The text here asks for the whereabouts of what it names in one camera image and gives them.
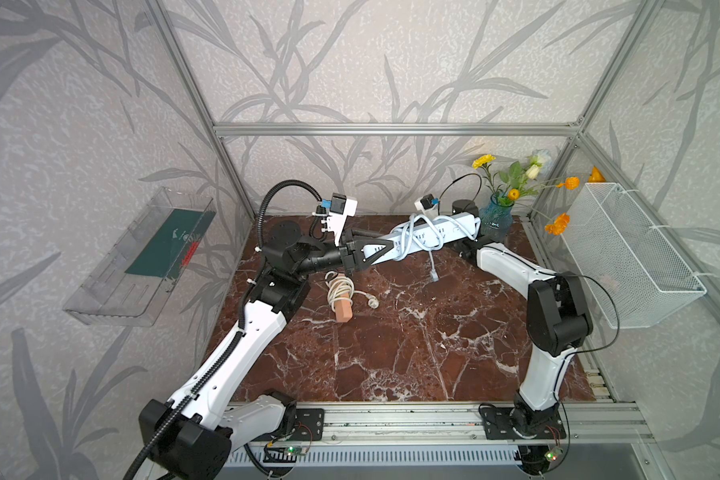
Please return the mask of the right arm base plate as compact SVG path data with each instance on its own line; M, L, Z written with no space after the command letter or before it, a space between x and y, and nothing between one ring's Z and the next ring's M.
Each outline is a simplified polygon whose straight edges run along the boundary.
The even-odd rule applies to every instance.
M499 407L482 403L478 407L485 436L488 440L548 440L567 438L558 408L528 410L525 407Z

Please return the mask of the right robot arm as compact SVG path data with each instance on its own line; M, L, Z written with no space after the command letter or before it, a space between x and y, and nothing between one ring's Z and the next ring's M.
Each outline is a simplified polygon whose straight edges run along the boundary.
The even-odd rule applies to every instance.
M516 435L534 438L554 421L567 369L593 332L584 291L588 278L544 269L488 236L465 237L452 249L526 299L526 331L533 348L509 412L509 424Z

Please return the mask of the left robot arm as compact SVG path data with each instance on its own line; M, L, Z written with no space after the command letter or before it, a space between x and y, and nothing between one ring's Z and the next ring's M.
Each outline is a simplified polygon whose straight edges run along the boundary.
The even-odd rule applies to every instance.
M243 294L236 326L190 379L165 402L152 400L139 415L142 450L128 467L133 479L146 461L161 466L169 478L213 479L229 455L248 449L263 436L280 438L294 429L296 402L279 392L265 393L231 411L222 420L242 380L266 347L285 329L310 292L310 275L340 269L346 274L400 258L399 233L356 233L345 227L356 210L354 199L340 194L319 198L314 222L330 241L303 233L298 223L283 221L264 232L266 209L287 187L311 195L314 187L285 180L262 200L256 224L262 263Z

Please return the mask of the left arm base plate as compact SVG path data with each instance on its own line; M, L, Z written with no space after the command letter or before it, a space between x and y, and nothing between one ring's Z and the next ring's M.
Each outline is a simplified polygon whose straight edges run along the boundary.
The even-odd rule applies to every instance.
M254 442L264 441L318 441L322 439L325 410L322 408L296 408L288 411L280 426L273 432L264 433Z

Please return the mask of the pink power strip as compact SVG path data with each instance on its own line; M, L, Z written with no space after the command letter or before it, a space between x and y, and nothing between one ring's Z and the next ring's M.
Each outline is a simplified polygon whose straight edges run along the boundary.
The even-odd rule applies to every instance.
M338 274L331 282L329 293L331 294L330 303L336 321L339 323L348 322L353 316L353 286L351 280L344 274Z

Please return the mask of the grey white power strip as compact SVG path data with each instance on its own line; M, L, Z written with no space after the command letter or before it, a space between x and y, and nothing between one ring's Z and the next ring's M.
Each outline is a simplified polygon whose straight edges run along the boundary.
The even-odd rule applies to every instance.
M401 261L420 251L436 251L457 240L475 240L479 229L480 219L469 214L455 217L440 215L434 219L423 214L414 214L407 222L394 227L385 235L393 242L393 249L374 264Z

